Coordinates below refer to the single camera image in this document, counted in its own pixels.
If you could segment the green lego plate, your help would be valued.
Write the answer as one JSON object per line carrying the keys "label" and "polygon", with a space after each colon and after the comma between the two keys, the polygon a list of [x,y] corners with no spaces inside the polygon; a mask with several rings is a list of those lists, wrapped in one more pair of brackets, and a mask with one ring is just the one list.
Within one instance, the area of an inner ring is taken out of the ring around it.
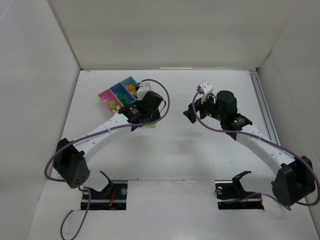
{"label": "green lego plate", "polygon": [[118,98],[119,100],[125,99],[124,93],[123,93],[122,91],[119,91],[119,92],[117,93],[117,98]]}

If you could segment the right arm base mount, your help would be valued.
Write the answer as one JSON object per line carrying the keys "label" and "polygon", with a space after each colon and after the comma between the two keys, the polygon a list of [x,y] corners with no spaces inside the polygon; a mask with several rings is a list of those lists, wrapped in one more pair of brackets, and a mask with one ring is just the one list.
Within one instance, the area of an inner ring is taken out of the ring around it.
{"label": "right arm base mount", "polygon": [[215,180],[214,195],[217,198],[219,210],[264,210],[260,194],[246,191],[241,184],[241,179],[251,171],[243,171],[231,180]]}

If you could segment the lime green lego brick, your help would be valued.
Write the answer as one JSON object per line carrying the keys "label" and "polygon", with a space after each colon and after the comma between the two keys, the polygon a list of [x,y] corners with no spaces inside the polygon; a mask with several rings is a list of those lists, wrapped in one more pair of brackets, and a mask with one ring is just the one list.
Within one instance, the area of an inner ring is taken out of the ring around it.
{"label": "lime green lego brick", "polygon": [[110,110],[115,110],[115,109],[116,109],[116,102],[115,102],[114,100],[110,100],[110,101],[108,102],[108,108],[109,108]]}

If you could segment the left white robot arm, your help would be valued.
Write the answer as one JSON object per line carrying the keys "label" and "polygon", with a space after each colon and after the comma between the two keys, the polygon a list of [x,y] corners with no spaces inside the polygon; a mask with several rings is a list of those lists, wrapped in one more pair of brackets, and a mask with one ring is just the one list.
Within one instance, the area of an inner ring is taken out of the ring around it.
{"label": "left white robot arm", "polygon": [[84,186],[97,192],[111,187],[111,180],[101,171],[89,170],[88,162],[108,144],[146,123],[160,119],[163,97],[150,90],[142,99],[124,105],[108,121],[80,141],[62,139],[57,145],[53,168],[66,184],[75,189]]}

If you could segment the large yellow lego brick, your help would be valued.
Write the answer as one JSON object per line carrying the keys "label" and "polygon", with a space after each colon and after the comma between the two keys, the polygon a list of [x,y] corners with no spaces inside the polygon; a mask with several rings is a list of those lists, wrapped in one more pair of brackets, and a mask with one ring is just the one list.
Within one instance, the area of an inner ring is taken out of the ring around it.
{"label": "large yellow lego brick", "polygon": [[126,89],[131,92],[132,94],[136,92],[136,87],[132,84],[126,85]]}

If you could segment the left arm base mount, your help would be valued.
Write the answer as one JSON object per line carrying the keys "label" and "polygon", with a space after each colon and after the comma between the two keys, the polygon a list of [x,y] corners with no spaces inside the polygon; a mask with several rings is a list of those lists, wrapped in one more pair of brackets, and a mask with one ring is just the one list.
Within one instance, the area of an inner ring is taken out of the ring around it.
{"label": "left arm base mount", "polygon": [[80,209],[91,211],[125,211],[127,209],[127,180],[111,180],[103,171],[99,172],[99,177],[108,181],[108,185],[102,191],[89,188],[91,201],[89,203],[89,193],[83,188],[78,188],[82,192]]}

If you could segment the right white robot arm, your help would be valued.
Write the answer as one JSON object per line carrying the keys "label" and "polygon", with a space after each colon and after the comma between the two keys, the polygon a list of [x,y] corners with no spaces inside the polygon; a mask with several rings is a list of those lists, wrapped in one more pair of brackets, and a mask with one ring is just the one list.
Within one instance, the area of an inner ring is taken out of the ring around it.
{"label": "right white robot arm", "polygon": [[312,162],[260,133],[251,120],[238,113],[237,99],[231,91],[214,95],[211,90],[199,89],[183,114],[193,124],[199,122],[208,130],[227,134],[262,160],[275,175],[272,197],[284,207],[301,205],[301,199],[320,191]]}

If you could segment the pale yellow lego from stack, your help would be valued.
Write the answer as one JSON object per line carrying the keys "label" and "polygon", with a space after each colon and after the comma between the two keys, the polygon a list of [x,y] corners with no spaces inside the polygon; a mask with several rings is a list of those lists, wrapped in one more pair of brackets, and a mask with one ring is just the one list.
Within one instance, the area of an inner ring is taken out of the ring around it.
{"label": "pale yellow lego from stack", "polygon": [[148,125],[145,125],[143,126],[144,128],[156,128],[157,124],[156,123],[152,123],[152,124],[148,124]]}

